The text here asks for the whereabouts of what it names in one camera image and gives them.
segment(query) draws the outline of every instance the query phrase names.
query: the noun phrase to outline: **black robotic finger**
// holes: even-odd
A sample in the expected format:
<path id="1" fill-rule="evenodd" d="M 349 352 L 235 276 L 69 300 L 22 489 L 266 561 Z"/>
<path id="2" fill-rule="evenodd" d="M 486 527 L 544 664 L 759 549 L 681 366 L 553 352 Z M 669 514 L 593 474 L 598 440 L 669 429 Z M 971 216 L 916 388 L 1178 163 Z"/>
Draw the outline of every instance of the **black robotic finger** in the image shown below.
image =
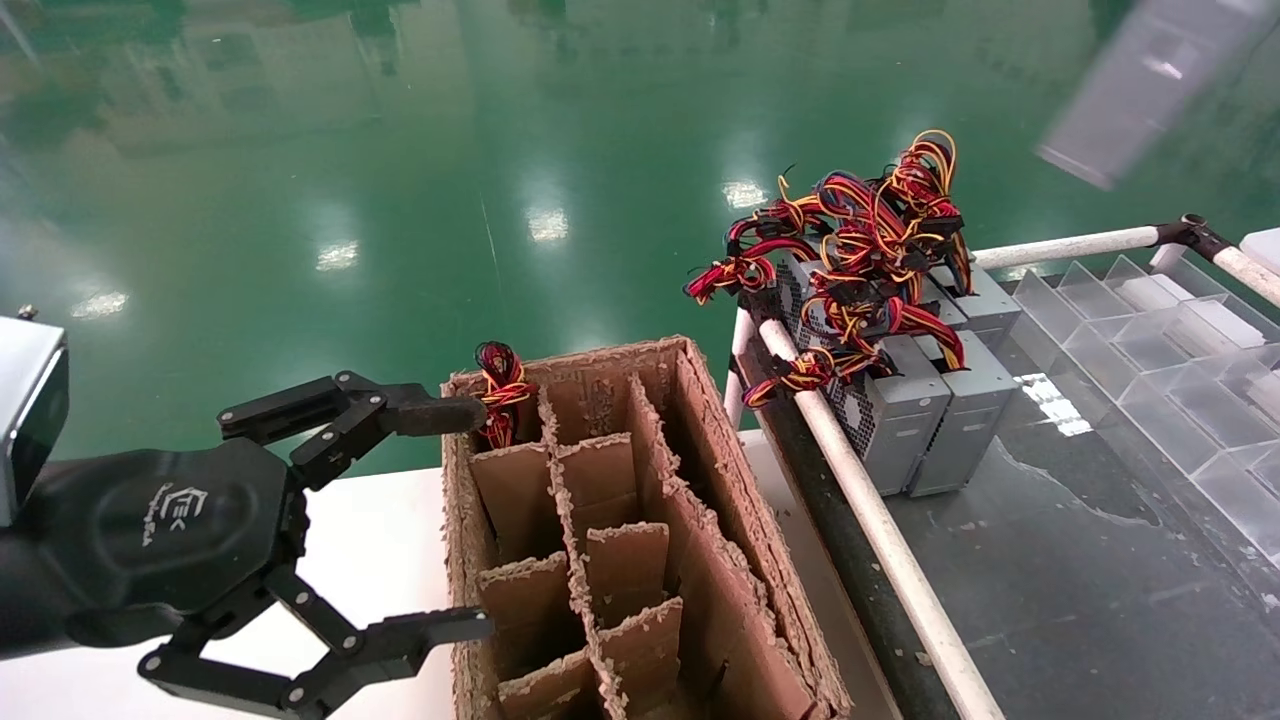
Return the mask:
<path id="1" fill-rule="evenodd" d="M 298 675 L 283 708 L 298 717 L 328 717 L 361 688 L 417 675 L 431 648 L 484 639 L 493 621 L 479 609 L 453 609 L 388 618 L 358 633 L 353 651 L 332 650 Z"/>
<path id="2" fill-rule="evenodd" d="M 475 397 L 431 397 L 422 386 L 397 386 L 383 428 L 411 437 L 466 433 L 480 429 L 488 414 Z"/>

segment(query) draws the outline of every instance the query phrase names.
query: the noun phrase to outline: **robotic hand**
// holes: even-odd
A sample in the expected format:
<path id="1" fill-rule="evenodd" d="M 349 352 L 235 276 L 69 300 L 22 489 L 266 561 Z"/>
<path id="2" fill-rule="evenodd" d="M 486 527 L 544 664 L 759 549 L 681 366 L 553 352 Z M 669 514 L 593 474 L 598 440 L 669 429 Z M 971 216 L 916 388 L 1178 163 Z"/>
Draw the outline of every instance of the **robotic hand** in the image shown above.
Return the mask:
<path id="1" fill-rule="evenodd" d="M 15 337 L 9 331 L 0 325 L 0 336 Z M 64 346 L 40 356 L 65 370 Z M 15 365 L 14 354 L 0 352 L 0 370 L 6 363 Z M 65 372 L 37 375 L 65 380 Z M 42 442 L 23 433 L 47 429 L 47 418 L 33 418 L 40 398 L 56 395 L 47 389 L 28 393 L 6 433 L 9 484 L 47 457 L 47 432 Z M 308 525 L 302 491 L 323 489 L 392 433 L 467 432 L 484 419 L 474 398 L 434 398 L 420 384 L 343 372 L 224 410 L 224 442 L 212 450 L 138 450 L 45 468 L 17 495 L 12 525 L 0 527 L 0 660 L 172 635 L 138 664 L 161 689 L 307 720 L 328 717 L 367 684 L 413 676 L 433 647 L 484 638 L 492 621 L 454 609 L 352 626 L 294 571 Z M 288 462 L 264 447 L 317 425 Z M 200 657 L 275 602 L 328 646 L 311 670 L 291 679 Z"/>

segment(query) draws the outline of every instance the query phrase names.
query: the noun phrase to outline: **cardboard compartment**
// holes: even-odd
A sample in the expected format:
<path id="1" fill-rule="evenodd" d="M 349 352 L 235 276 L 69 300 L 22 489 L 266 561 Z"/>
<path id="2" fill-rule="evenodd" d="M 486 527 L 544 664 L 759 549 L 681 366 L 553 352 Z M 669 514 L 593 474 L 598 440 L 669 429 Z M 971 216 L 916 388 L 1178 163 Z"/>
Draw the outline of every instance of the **cardboard compartment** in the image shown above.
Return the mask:
<path id="1" fill-rule="evenodd" d="M 480 607 L 493 618 L 490 641 L 499 680 L 512 680 L 586 646 L 582 621 L 570 609 L 563 551 L 480 574 Z"/>
<path id="2" fill-rule="evenodd" d="M 480 433 L 467 436 L 472 454 L 488 452 L 489 441 Z M 516 442 L 512 447 L 543 439 L 543 419 L 538 411 L 538 397 L 530 397 L 516 404 Z"/>
<path id="3" fill-rule="evenodd" d="M 646 607 L 600 633 L 600 652 L 627 696 L 628 717 L 703 717 L 681 692 L 680 619 L 685 601 L 675 597 Z"/>
<path id="4" fill-rule="evenodd" d="M 591 529 L 640 520 L 630 433 L 585 439 L 559 448 L 556 457 L 573 502 L 572 524 L 579 538 Z"/>
<path id="5" fill-rule="evenodd" d="M 548 557 L 562 547 L 547 455 L 544 445 L 529 443 L 471 459 L 471 477 L 494 529 L 500 562 Z"/>
<path id="6" fill-rule="evenodd" d="M 668 539 L 662 523 L 586 532 L 586 584 L 600 629 L 662 605 Z"/>
<path id="7" fill-rule="evenodd" d="M 498 685 L 503 720 L 598 720 L 595 670 L 580 650 L 517 680 Z"/>
<path id="8" fill-rule="evenodd" d="M 453 602 L 492 607 L 499 628 L 453 648 L 458 717 L 847 717 L 696 347 L 669 338 L 554 357 L 526 363 L 526 377 L 540 386 L 540 442 L 474 456 L 470 442 L 444 441 Z M 460 375 L 443 393 L 476 387 Z M 552 503 L 530 488 L 549 488 Z M 508 512 L 493 493 L 530 509 Z M 534 505 L 538 518 L 554 512 L 558 548 L 543 544 L 556 529 L 530 520 Z M 485 570 L 499 548 L 535 559 Z M 554 633 L 527 630 L 535 616 Z M 534 637 L 548 647 L 534 652 Z"/>

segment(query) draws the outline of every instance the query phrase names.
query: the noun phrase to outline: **metal rod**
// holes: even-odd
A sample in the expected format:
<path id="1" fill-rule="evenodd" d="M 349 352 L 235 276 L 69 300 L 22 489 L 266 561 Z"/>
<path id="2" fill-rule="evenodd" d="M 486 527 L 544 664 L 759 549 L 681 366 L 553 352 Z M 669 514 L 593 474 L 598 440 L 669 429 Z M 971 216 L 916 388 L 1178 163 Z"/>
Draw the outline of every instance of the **metal rod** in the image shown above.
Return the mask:
<path id="1" fill-rule="evenodd" d="M 1156 243 L 1156 240 L 1158 240 L 1156 225 L 1143 225 L 1123 231 L 1028 242 L 1024 245 L 989 247 L 987 250 L 975 250 L 973 255 L 984 270 L 995 270 L 1014 265 L 1061 260 L 1064 258 L 1080 258 L 1084 255 L 1149 247 Z"/>
<path id="2" fill-rule="evenodd" d="M 765 320 L 759 327 L 760 338 L 769 352 L 785 360 L 796 356 L 795 345 L 786 328 L 777 320 Z M 996 698 L 992 697 L 987 682 L 978 673 L 973 657 L 947 618 L 938 596 L 915 561 L 915 555 L 906 544 L 897 521 L 890 515 L 879 491 L 872 483 L 854 448 L 849 445 L 844 430 L 831 413 L 827 400 L 818 392 L 805 391 L 795 395 L 796 405 L 804 415 L 805 424 L 813 432 L 823 456 L 831 465 L 836 482 L 840 484 L 849 506 L 861 525 L 863 532 L 881 565 L 884 575 L 897 592 L 911 625 L 920 635 L 924 650 L 928 651 L 933 667 L 938 671 L 951 702 L 964 720 L 1000 720 L 1005 715 Z"/>
<path id="3" fill-rule="evenodd" d="M 755 337 L 755 323 L 751 314 L 742 307 L 733 318 L 733 343 L 731 345 L 728 378 L 724 379 L 724 414 L 736 430 L 742 424 L 742 378 L 736 372 L 737 359 L 746 352 L 746 343 Z"/>

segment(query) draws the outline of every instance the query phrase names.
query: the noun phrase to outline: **clear plastic tray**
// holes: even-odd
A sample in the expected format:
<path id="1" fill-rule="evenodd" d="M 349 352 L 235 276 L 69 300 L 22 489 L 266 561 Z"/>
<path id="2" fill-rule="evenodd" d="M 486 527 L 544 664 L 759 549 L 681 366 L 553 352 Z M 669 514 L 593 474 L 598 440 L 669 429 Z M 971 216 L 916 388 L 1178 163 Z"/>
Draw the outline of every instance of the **clear plastic tray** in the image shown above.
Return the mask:
<path id="1" fill-rule="evenodd" d="M 1014 300 L 1280 566 L 1280 327 L 1185 258 L 1028 272 Z"/>

